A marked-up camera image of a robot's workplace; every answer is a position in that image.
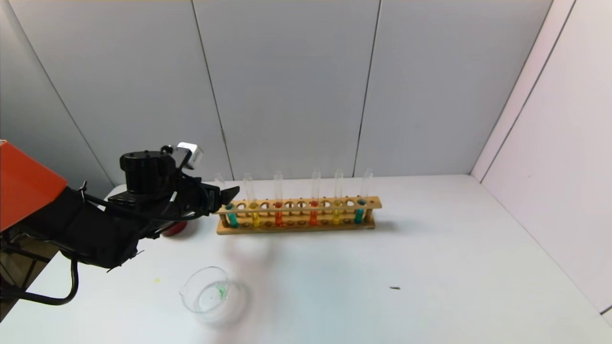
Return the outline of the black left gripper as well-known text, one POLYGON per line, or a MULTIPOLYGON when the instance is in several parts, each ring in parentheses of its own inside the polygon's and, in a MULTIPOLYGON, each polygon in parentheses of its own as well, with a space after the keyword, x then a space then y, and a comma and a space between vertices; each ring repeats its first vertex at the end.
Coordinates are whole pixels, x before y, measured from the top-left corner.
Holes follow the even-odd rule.
POLYGON ((239 191, 239 186, 219 189, 199 180, 182 180, 177 192, 177 206, 181 216, 208 216, 216 213, 220 204, 229 205, 239 191))

